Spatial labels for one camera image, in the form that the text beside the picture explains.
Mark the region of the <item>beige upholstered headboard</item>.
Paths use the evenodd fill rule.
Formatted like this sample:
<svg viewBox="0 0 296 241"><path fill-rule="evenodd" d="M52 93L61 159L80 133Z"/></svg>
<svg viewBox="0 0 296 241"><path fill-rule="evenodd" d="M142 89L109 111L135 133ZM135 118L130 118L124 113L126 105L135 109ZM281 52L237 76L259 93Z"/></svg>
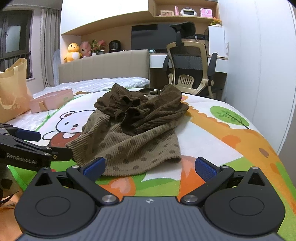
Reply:
<svg viewBox="0 0 296 241"><path fill-rule="evenodd" d="M86 57L59 65L59 83L117 77L149 80L149 52L129 50Z"/></svg>

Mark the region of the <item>wooden wall shelf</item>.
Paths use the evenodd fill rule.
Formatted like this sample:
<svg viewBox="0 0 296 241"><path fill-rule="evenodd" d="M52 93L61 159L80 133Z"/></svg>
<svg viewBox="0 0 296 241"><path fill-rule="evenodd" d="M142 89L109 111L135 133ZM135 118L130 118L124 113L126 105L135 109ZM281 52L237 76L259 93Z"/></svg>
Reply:
<svg viewBox="0 0 296 241"><path fill-rule="evenodd" d="M149 1L149 12L156 22L210 23L219 19L218 1L155 0Z"/></svg>

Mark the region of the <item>potted plant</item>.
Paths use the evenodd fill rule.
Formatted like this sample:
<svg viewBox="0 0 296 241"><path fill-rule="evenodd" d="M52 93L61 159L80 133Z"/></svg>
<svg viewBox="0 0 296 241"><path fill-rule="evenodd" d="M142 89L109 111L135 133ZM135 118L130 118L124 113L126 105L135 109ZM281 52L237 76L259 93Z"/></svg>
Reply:
<svg viewBox="0 0 296 241"><path fill-rule="evenodd" d="M105 53L107 43L105 40L96 41L95 39L91 42L92 56L100 55Z"/></svg>

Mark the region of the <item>grey curtain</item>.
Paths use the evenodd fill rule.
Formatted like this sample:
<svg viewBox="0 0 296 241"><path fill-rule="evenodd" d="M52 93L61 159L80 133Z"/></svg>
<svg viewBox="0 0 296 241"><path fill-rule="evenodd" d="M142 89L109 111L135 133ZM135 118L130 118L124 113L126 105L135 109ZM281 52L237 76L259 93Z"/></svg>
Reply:
<svg viewBox="0 0 296 241"><path fill-rule="evenodd" d="M58 9L41 10L41 70L45 87L54 86L54 53L60 49L60 20Z"/></svg>

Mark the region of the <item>pink plush toy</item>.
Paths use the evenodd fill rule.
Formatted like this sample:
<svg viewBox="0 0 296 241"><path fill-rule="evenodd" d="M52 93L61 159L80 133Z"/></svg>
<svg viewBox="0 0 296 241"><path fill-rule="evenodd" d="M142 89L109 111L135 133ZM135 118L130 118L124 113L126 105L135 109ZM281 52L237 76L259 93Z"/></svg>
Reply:
<svg viewBox="0 0 296 241"><path fill-rule="evenodd" d="M90 57L92 55L91 45L88 41L83 41L80 45L80 53L82 58Z"/></svg>

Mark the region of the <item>white paper on wall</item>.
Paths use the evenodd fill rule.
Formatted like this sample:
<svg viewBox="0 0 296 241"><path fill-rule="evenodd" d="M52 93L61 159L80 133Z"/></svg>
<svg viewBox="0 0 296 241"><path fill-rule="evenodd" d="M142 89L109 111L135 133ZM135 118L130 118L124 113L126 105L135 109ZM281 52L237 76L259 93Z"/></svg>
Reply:
<svg viewBox="0 0 296 241"><path fill-rule="evenodd" d="M225 40L225 31L223 27L209 26L208 27L208 53L212 56L217 53L220 58L228 59L228 43Z"/></svg>

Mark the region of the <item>cartoon animal print blanket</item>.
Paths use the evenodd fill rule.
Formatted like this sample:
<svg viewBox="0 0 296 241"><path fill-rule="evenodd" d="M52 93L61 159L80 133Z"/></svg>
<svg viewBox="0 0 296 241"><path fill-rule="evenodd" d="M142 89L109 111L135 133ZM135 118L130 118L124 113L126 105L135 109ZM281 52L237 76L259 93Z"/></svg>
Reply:
<svg viewBox="0 0 296 241"><path fill-rule="evenodd" d="M107 91L83 94L60 109L48 113L27 112L9 121L10 124L27 130L37 130L51 138L61 137L64 130L56 127L62 114L74 114L79 125L84 125L89 110L97 99ZM116 195L124 196L177 196L178 199L189 191L204 184L195 171L195 160L203 157L216 166L229 165L236 171L247 171L257 166L269 179L285 205L285 219L278 234L285 240L295 240L295 187L280 161L277 153L256 127L238 110L217 100L183 94L182 102L189 105L186 119L177 126L181 161L164 162L147 173L130 177L101 177L96 183ZM75 112L85 111L81 118ZM237 120L226 120L218 114L230 114ZM16 240L21 230L16 223L13 208L1 208L1 240Z"/></svg>

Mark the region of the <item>pink box on shelf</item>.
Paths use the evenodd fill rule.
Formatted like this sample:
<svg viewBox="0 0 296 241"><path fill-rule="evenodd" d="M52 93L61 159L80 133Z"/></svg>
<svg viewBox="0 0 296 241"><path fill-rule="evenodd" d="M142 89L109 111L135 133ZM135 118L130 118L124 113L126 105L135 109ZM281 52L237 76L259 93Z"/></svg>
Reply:
<svg viewBox="0 0 296 241"><path fill-rule="evenodd" d="M200 8L200 17L203 18L213 18L212 9Z"/></svg>

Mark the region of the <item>yellow duck plush toy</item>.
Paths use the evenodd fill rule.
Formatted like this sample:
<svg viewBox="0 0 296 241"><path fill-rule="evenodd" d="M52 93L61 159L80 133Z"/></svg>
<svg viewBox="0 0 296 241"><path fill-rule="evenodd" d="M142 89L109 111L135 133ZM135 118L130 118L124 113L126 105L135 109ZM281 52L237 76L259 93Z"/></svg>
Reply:
<svg viewBox="0 0 296 241"><path fill-rule="evenodd" d="M74 60L78 60L81 57L82 57L82 54L80 53L80 48L79 48L78 44L71 43L68 46L68 51L67 51L67 54L64 58L64 61L67 63L67 62L71 62Z"/></svg>

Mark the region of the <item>black monitor screen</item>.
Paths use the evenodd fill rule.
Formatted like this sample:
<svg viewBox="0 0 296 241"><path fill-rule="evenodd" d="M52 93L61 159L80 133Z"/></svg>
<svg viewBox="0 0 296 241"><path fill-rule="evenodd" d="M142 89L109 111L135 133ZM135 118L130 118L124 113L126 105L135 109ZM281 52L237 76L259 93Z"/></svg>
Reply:
<svg viewBox="0 0 296 241"><path fill-rule="evenodd" d="M132 26L131 49L154 50L166 53L167 44L175 42L176 33L169 24L150 24Z"/></svg>

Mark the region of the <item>yellow tote bag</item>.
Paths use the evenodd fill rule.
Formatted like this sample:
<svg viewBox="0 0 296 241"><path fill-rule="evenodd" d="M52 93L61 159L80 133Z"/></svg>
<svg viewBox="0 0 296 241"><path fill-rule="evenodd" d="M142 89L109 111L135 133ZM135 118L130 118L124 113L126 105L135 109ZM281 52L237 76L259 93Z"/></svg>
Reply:
<svg viewBox="0 0 296 241"><path fill-rule="evenodd" d="M0 120L6 123L30 110L33 96L27 86L27 59L19 58L0 76Z"/></svg>

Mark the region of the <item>dark brown corduroy garment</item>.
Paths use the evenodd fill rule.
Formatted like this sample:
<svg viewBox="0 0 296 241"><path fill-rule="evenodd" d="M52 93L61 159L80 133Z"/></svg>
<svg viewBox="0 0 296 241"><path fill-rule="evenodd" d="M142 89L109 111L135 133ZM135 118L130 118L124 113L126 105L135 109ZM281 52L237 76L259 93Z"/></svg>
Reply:
<svg viewBox="0 0 296 241"><path fill-rule="evenodd" d="M135 136L184 116L189 106L181 99L182 93L173 85L129 91L114 84L94 107L119 122L123 132Z"/></svg>

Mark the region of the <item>pink gift box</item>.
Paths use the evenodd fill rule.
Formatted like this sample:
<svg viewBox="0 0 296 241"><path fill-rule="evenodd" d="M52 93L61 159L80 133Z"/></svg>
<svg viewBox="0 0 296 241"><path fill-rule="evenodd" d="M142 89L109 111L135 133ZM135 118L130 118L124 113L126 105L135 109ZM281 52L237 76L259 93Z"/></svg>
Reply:
<svg viewBox="0 0 296 241"><path fill-rule="evenodd" d="M47 93L38 98L34 98L29 102L31 113L39 113L43 111L59 109L67 102L73 99L72 89L65 89Z"/></svg>

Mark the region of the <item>wooden photo frame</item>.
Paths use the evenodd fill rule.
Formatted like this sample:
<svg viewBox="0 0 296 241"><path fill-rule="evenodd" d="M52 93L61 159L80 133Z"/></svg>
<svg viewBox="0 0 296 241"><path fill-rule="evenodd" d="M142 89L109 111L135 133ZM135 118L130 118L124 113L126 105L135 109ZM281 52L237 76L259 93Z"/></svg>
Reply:
<svg viewBox="0 0 296 241"><path fill-rule="evenodd" d="M174 11L172 10L160 10L160 16L173 16Z"/></svg>

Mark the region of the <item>beige mesh office chair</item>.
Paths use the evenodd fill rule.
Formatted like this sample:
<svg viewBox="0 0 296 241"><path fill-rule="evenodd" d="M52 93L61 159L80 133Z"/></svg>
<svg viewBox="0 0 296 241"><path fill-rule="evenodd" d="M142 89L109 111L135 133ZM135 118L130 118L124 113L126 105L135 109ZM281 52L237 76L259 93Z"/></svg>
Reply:
<svg viewBox="0 0 296 241"><path fill-rule="evenodd" d="M163 63L169 84L182 93L214 98L211 88L218 54L213 53L208 60L205 44L187 39L196 32L193 22L170 24L170 27L176 39L167 44L168 54Z"/></svg>

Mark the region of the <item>black round appliance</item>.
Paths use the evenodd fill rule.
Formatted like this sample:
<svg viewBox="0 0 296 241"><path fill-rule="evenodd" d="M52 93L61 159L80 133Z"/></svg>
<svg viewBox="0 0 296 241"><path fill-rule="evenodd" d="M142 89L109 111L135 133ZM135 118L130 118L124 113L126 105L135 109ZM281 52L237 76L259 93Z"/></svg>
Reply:
<svg viewBox="0 0 296 241"><path fill-rule="evenodd" d="M109 42L109 53L122 51L121 42L119 40L112 40Z"/></svg>

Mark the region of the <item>white alarm clock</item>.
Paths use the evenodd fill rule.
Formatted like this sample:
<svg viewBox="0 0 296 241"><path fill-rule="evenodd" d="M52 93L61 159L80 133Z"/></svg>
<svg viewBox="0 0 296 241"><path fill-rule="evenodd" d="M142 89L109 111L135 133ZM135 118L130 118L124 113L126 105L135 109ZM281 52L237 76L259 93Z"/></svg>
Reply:
<svg viewBox="0 0 296 241"><path fill-rule="evenodd" d="M181 16L197 16L197 12L193 8L183 8L180 11Z"/></svg>

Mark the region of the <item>tan polka dot garment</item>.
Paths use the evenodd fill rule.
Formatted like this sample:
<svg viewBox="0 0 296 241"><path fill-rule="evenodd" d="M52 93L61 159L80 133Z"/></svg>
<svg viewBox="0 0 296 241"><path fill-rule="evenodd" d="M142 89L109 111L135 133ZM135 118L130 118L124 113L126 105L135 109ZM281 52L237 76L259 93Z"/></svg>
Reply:
<svg viewBox="0 0 296 241"><path fill-rule="evenodd" d="M99 110L94 111L76 139L66 147L73 160L84 166L98 157L106 161L105 176L131 176L144 173L168 161L177 163L181 153L175 127L177 118L144 133L130 136L123 132L120 123Z"/></svg>

